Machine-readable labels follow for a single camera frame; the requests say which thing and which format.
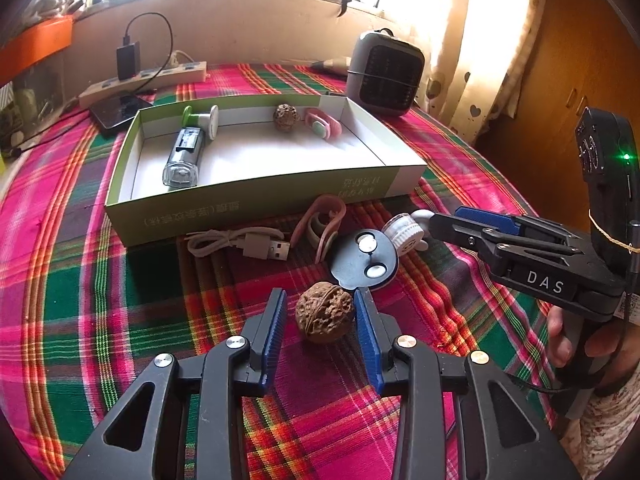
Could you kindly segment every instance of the power strip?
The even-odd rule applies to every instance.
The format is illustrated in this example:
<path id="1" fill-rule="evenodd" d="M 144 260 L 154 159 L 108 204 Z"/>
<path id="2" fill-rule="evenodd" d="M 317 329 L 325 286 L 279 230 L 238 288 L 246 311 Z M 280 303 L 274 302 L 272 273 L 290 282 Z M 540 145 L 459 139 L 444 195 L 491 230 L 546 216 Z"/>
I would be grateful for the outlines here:
<path id="1" fill-rule="evenodd" d="M 148 79 L 151 79 L 158 71 L 157 68 L 142 70 L 137 76 L 124 81 L 120 81 L 117 77 L 101 81 L 89 86 L 80 94 L 80 107 L 88 108 L 94 103 L 106 99 L 120 92 L 135 90 Z M 153 88 L 162 88 L 165 86 L 174 86 L 185 83 L 201 83 L 207 78 L 207 62 L 183 63 L 176 68 L 167 68 L 159 73 L 153 82 Z"/>

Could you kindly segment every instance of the human hand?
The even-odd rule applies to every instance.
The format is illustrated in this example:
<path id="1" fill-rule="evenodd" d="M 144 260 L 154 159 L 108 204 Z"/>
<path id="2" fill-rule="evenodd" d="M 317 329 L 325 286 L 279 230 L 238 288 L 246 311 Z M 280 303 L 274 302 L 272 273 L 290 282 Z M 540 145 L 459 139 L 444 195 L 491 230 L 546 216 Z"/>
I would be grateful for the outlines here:
<path id="1" fill-rule="evenodd" d="M 584 352 L 589 357 L 601 357 L 613 354 L 618 345 L 622 324 L 625 321 L 614 318 L 597 330 L 584 345 Z M 575 348 L 562 333 L 562 309 L 552 306 L 546 316 L 546 328 L 549 332 L 547 356 L 549 362 L 557 368 L 564 367 L 574 356 Z M 607 386 L 624 377 L 640 361 L 640 326 L 629 323 L 625 341 L 618 357 L 607 367 L 599 387 Z"/>

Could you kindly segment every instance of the power adapter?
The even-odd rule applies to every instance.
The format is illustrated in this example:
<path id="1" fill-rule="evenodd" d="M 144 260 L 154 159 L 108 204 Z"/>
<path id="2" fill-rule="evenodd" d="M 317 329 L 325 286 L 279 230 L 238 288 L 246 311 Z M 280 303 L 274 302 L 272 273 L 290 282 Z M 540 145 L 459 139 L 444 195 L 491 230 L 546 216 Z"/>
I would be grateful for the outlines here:
<path id="1" fill-rule="evenodd" d="M 128 36 L 124 44 L 116 50 L 118 79 L 124 81 L 135 77 L 140 72 L 140 42 L 129 43 Z"/>

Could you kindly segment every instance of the walnut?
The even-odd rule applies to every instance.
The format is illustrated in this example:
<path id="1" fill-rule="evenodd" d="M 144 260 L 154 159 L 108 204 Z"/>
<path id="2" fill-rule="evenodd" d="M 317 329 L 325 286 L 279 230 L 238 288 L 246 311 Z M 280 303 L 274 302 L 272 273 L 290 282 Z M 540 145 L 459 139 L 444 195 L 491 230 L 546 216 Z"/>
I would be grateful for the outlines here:
<path id="1" fill-rule="evenodd" d="M 300 295 L 296 324 L 309 341 L 331 343 L 345 335 L 353 320 L 353 300 L 337 285 L 319 282 Z"/>
<path id="2" fill-rule="evenodd" d="M 290 132 L 298 120 L 298 112 L 291 105 L 278 105 L 273 113 L 273 123 L 281 132 Z"/>

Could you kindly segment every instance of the green box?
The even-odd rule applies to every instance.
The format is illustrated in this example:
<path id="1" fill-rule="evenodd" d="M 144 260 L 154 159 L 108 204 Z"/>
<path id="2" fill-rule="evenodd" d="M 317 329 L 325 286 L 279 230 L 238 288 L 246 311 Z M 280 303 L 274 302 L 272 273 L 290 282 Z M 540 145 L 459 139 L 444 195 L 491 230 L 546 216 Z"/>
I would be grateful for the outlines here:
<path id="1" fill-rule="evenodd" d="M 290 134 L 273 126 L 274 108 L 316 107 L 342 123 L 324 141 L 300 121 Z M 196 187 L 169 190 L 162 168 L 180 130 L 184 107 L 220 108 L 216 139 L 204 147 Z M 425 162 L 391 130 L 341 96 L 225 96 L 140 110 L 111 177 L 107 215 L 129 247 L 196 231 L 228 228 L 304 212 L 321 194 L 361 202 L 407 194 Z"/>

